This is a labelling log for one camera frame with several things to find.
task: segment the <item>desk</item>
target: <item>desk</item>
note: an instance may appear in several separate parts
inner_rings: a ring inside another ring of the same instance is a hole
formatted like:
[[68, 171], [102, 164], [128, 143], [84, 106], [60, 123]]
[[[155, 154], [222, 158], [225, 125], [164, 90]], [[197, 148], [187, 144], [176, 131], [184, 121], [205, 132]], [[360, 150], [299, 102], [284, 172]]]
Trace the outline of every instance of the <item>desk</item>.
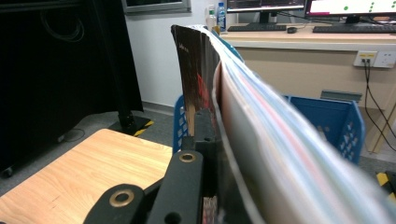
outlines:
[[[323, 90], [361, 93], [359, 106], [366, 124], [366, 146], [378, 152], [383, 138], [364, 112], [365, 75], [353, 66], [358, 50], [395, 51], [396, 35], [313, 34], [312, 24], [296, 34], [285, 32], [229, 32], [221, 38], [233, 45], [246, 65], [282, 94], [320, 98]], [[396, 119], [396, 68], [372, 68], [370, 87], [390, 122]], [[367, 107], [387, 134], [372, 100]]]
[[0, 221], [82, 223], [108, 189], [162, 178], [172, 148], [101, 130], [0, 198]]

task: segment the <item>monitor screen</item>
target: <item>monitor screen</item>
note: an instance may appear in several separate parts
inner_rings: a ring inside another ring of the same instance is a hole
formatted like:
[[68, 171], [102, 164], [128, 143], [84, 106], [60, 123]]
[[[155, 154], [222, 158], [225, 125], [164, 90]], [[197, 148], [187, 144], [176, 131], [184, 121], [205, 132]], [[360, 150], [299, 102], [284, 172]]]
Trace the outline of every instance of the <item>monitor screen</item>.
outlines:
[[191, 11], [191, 0], [121, 0], [124, 12], [131, 14], [155, 14]]
[[395, 0], [307, 0], [307, 17], [359, 17], [396, 15]]
[[227, 0], [227, 12], [290, 11], [304, 8], [305, 0]]

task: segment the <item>wooden tabletop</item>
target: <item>wooden tabletop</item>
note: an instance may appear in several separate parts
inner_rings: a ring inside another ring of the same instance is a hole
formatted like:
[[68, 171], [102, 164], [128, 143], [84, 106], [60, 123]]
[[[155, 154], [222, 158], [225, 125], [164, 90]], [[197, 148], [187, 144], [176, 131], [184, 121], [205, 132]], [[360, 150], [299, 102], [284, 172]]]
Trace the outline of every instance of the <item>wooden tabletop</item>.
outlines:
[[101, 130], [0, 198], [0, 222], [82, 223], [100, 196], [162, 178], [172, 148]]

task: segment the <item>electrical cable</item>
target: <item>electrical cable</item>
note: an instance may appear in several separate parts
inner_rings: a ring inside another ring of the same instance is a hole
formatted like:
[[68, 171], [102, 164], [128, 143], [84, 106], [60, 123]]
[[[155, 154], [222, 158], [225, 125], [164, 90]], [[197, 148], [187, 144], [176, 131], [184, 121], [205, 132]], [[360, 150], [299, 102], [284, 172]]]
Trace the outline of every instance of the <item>electrical cable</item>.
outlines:
[[328, 20], [328, 19], [308, 19], [305, 17], [292, 15], [289, 12], [278, 12], [278, 14], [281, 16], [294, 17], [294, 18], [298, 18], [298, 19], [302, 19], [302, 20], [306, 20], [306, 21], [314, 21], [314, 22], [321, 22], [321, 23], [327, 23], [327, 24], [333, 24], [334, 22], [338, 22], [337, 20]]
[[40, 11], [41, 23], [43, 24], [45, 30], [54, 38], [65, 42], [76, 43], [84, 37], [85, 35], [84, 24], [82, 23], [81, 19], [78, 18], [77, 16], [76, 16], [77, 19], [76, 30], [70, 35], [60, 35], [50, 28], [50, 25], [47, 20], [47, 14], [48, 14], [47, 10]]
[[379, 107], [378, 103], [376, 102], [374, 96], [371, 94], [370, 85], [369, 85], [369, 83], [370, 83], [370, 60], [364, 60], [363, 59], [362, 61], [363, 61], [363, 64], [364, 64], [364, 73], [365, 73], [365, 77], [366, 77], [366, 94], [364, 96], [364, 110], [365, 110], [367, 116], [369, 117], [370, 121], [374, 124], [374, 126], [381, 133], [381, 136], [384, 137], [384, 140], [385, 140], [385, 142], [387, 142], [388, 146], [393, 151], [396, 151], [396, 149], [390, 145], [390, 142], [388, 141], [387, 137], [384, 135], [384, 132], [375, 123], [374, 119], [371, 117], [371, 115], [370, 115], [370, 113], [369, 113], [369, 111], [367, 109], [367, 95], [370, 94], [370, 96], [373, 99], [373, 101], [375, 102], [375, 105], [377, 106], [378, 110], [381, 112], [382, 117], [385, 119], [388, 127], [390, 128], [390, 131], [393, 133], [393, 136], [395, 136], [395, 133], [393, 132], [393, 130], [391, 129], [391, 127], [389, 125], [388, 119], [385, 117], [384, 113], [382, 112], [381, 108]]
[[296, 17], [294, 16], [294, 11], [288, 11], [288, 13], [290, 14], [289, 16], [290, 23], [297, 23], [295, 20]]

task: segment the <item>wall outlet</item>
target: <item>wall outlet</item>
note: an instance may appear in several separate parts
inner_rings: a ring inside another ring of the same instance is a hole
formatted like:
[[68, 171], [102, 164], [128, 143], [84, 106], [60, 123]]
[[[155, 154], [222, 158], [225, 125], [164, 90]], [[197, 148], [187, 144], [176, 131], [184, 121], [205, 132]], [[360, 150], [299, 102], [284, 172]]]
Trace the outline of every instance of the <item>wall outlet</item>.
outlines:
[[374, 67], [393, 68], [396, 62], [396, 51], [379, 51], [376, 54]]
[[355, 66], [364, 66], [363, 59], [368, 60], [370, 59], [370, 67], [373, 67], [375, 63], [377, 51], [370, 51], [370, 50], [359, 50], [358, 54], [356, 55], [355, 62], [353, 65]]

